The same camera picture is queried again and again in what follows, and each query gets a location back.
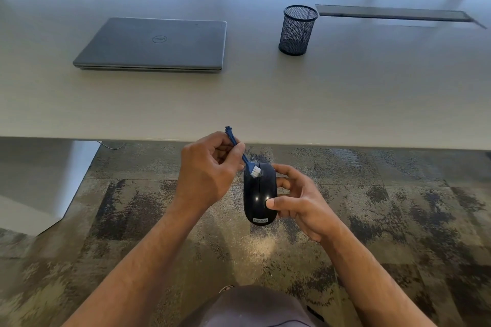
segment black wireless mouse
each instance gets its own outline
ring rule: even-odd
[[[261,169],[257,177],[252,177],[244,168],[244,212],[254,225],[271,224],[277,211],[266,207],[266,200],[278,196],[276,189],[276,171],[269,163],[255,163]]]

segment patterned carpet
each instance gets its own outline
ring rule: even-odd
[[[38,237],[0,229],[0,326],[59,326],[172,200],[179,143],[101,148],[65,218]],[[440,326],[491,325],[491,160],[484,152],[253,145],[309,175],[340,218]],[[296,225],[251,225],[238,175],[187,238],[152,325],[176,325],[226,284],[292,294],[359,326],[329,258]]]

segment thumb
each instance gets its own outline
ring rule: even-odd
[[[277,198],[268,199],[266,201],[266,207],[275,211],[298,212],[302,207],[302,200],[300,198],[283,195]]]
[[[228,152],[224,164],[236,170],[241,163],[242,155],[244,154],[245,149],[246,145],[244,143],[238,143],[235,145],[234,148]]]

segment laptop lid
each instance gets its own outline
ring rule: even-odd
[[[225,21],[113,17],[73,61],[93,69],[217,71]]]

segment blue brush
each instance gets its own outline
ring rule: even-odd
[[[232,127],[226,126],[225,133],[227,134],[232,144],[234,144],[234,146],[237,145],[237,140],[232,133]],[[247,156],[245,154],[242,154],[242,160],[244,161],[245,166],[247,167],[247,170],[252,177],[256,178],[257,176],[259,176],[259,174],[261,173],[261,169],[256,166],[255,163],[249,162],[249,159],[247,159]]]

